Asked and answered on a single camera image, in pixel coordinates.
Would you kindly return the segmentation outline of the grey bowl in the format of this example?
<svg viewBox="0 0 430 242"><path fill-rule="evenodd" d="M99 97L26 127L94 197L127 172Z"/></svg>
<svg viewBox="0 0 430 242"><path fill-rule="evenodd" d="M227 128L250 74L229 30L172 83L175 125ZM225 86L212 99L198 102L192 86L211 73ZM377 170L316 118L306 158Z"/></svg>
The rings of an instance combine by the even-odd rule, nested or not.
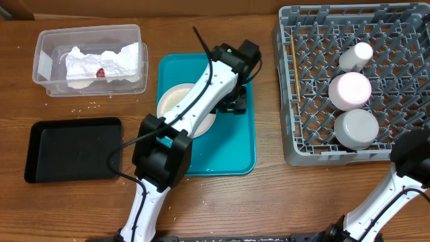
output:
<svg viewBox="0 0 430 242"><path fill-rule="evenodd" d="M376 118L362 109L341 114L334 123L334 133L341 145L352 150L368 148L376 139L379 124Z"/></svg>

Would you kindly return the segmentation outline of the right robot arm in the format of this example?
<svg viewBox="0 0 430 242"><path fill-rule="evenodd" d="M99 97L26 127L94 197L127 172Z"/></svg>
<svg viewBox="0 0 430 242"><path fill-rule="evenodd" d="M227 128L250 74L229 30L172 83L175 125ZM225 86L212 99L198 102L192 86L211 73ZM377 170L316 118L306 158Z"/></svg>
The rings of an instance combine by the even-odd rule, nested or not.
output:
<svg viewBox="0 0 430 242"><path fill-rule="evenodd" d="M401 208L429 196L429 130L402 134L390 153L390 169L372 193L353 211L330 225L319 241L372 242Z"/></svg>

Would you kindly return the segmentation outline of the white napkin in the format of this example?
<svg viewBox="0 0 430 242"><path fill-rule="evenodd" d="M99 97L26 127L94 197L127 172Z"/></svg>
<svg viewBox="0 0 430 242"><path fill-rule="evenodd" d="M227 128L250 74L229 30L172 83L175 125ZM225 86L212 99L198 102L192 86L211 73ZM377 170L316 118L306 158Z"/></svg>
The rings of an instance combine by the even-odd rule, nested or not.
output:
<svg viewBox="0 0 430 242"><path fill-rule="evenodd" d="M67 85L73 89L89 87L98 69L103 68L106 81L109 83L114 77L135 75L139 64L138 42L129 44L119 53L106 50L101 54L83 54L77 46L74 46L66 57Z"/></svg>

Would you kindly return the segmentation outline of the wooden chopstick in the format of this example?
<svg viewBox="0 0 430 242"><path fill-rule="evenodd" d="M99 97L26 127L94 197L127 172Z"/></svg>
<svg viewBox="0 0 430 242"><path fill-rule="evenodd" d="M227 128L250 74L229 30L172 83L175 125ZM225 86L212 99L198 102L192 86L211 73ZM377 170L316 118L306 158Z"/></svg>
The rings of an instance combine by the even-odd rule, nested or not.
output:
<svg viewBox="0 0 430 242"><path fill-rule="evenodd" d="M294 36L290 36L290 43L291 43L291 49L292 49L292 58L293 58L293 68L294 68L294 80L295 80L295 86L296 86L296 95L298 98L298 103L300 103L301 97L300 97L300 84L298 79L298 69L297 69L297 62L296 62L296 49L295 49L295 43L294 43Z"/></svg>

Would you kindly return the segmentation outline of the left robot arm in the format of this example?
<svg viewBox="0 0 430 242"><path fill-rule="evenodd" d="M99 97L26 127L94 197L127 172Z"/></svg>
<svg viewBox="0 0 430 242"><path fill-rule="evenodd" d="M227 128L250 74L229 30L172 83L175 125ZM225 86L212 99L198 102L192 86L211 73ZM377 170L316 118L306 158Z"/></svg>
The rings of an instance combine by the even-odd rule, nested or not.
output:
<svg viewBox="0 0 430 242"><path fill-rule="evenodd" d="M152 241L167 193L184 177L191 163L193 137L208 114L244 114L246 83L262 66L259 46L245 40L206 49L208 65L194 86L170 110L157 118L147 115L140 125L132 162L136 194L128 221L114 241Z"/></svg>

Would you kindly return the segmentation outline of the large white plate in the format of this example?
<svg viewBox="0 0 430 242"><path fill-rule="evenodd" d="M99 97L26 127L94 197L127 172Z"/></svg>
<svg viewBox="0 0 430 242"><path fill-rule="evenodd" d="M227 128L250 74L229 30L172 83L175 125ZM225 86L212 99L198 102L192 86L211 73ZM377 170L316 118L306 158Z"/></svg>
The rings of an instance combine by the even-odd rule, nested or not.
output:
<svg viewBox="0 0 430 242"><path fill-rule="evenodd" d="M157 117L160 118L165 112L169 111L176 105L193 87L192 83L182 83L167 90L160 98L157 104ZM198 126L194 134L194 138L203 135L213 125L216 119L216 114L208 114L202 123Z"/></svg>

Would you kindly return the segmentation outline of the white cup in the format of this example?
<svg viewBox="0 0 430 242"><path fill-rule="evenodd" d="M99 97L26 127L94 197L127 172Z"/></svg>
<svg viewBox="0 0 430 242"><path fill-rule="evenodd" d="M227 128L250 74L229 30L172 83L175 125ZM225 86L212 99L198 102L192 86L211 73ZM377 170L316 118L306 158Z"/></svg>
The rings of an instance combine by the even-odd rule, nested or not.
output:
<svg viewBox="0 0 430 242"><path fill-rule="evenodd" d="M359 42L344 52L339 58L342 71L360 72L373 57L373 48L366 42Z"/></svg>

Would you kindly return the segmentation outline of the red snack wrapper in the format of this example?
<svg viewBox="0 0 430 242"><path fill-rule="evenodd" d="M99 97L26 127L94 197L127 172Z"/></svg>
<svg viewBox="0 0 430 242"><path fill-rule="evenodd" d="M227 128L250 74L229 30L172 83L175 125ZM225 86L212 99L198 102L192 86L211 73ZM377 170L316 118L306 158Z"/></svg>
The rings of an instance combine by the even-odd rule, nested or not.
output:
<svg viewBox="0 0 430 242"><path fill-rule="evenodd" d="M97 78L105 77L105 73L104 73L104 69L103 68L100 68L100 69L97 70L96 77Z"/></svg>

